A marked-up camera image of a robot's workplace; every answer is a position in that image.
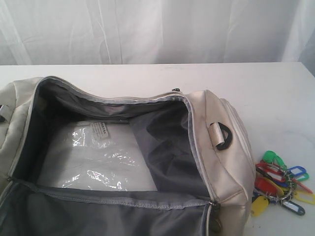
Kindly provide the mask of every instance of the plastic bag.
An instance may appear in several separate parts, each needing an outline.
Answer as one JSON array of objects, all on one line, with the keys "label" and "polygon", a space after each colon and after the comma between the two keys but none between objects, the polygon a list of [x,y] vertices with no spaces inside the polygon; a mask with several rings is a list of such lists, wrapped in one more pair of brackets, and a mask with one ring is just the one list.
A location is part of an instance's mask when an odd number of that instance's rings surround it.
[{"label": "plastic bag", "polygon": [[37,181],[60,188],[156,191],[129,124],[81,121],[54,135]]}]

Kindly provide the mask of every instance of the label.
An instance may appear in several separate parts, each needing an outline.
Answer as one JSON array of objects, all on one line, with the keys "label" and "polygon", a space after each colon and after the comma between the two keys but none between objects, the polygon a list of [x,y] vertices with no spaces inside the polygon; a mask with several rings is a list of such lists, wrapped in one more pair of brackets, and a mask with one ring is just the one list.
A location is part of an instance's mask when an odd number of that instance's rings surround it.
[{"label": "label", "polygon": [[276,175],[274,173],[268,172],[268,175],[270,175],[273,179],[275,179],[277,181],[282,181],[283,180],[282,176]]},{"label": "label", "polygon": [[308,173],[304,173],[301,176],[295,177],[295,179],[298,180],[299,182],[305,181],[309,178],[310,178],[310,176]]},{"label": "label", "polygon": [[106,124],[104,122],[91,123],[91,128],[93,132],[93,137],[96,140],[103,140],[105,138],[108,138],[109,134],[106,128]]},{"label": "label", "polygon": [[287,208],[295,211],[295,212],[298,212],[299,211],[299,207],[297,205],[294,205],[292,204],[292,202],[287,202],[287,201],[284,201],[282,203],[282,205],[286,206]]}]

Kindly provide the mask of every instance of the zipper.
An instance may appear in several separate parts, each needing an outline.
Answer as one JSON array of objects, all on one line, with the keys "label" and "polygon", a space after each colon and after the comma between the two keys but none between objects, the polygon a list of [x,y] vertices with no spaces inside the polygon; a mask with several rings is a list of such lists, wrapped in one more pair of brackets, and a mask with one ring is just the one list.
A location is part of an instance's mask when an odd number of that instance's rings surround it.
[{"label": "zipper", "polygon": [[222,102],[222,104],[223,104],[232,124],[233,124],[234,130],[236,131],[236,134],[239,137],[243,151],[245,152],[247,160],[249,161],[249,164],[252,167],[252,172],[255,175],[255,164],[254,164],[254,161],[252,159],[251,151],[249,149],[250,143],[249,143],[248,139],[246,138],[244,129],[242,128],[242,125],[240,124],[240,121],[236,117],[234,111],[232,110],[232,106],[230,105],[230,103],[228,101],[222,100],[222,99],[221,99],[221,102]]}]

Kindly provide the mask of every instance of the white curtain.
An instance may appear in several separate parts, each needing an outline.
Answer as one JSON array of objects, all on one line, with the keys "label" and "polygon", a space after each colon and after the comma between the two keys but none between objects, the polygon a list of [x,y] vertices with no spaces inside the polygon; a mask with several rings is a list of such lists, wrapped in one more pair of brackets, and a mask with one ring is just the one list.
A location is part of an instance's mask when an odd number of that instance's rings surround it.
[{"label": "white curtain", "polygon": [[302,61],[315,0],[0,0],[0,64]]}]

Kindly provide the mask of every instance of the white tabletop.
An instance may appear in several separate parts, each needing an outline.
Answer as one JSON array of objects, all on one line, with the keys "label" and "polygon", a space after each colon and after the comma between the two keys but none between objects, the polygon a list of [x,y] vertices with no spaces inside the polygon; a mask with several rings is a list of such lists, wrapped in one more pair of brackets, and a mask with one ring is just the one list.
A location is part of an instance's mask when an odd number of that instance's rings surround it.
[{"label": "white tabletop", "polygon": [[[299,62],[0,66],[0,88],[48,75],[105,97],[209,89],[236,108],[257,161],[266,150],[275,151],[289,167],[305,167],[311,178],[304,183],[315,191],[315,78]],[[304,216],[271,205],[252,219],[254,235],[313,235],[315,206],[295,202]]]}]

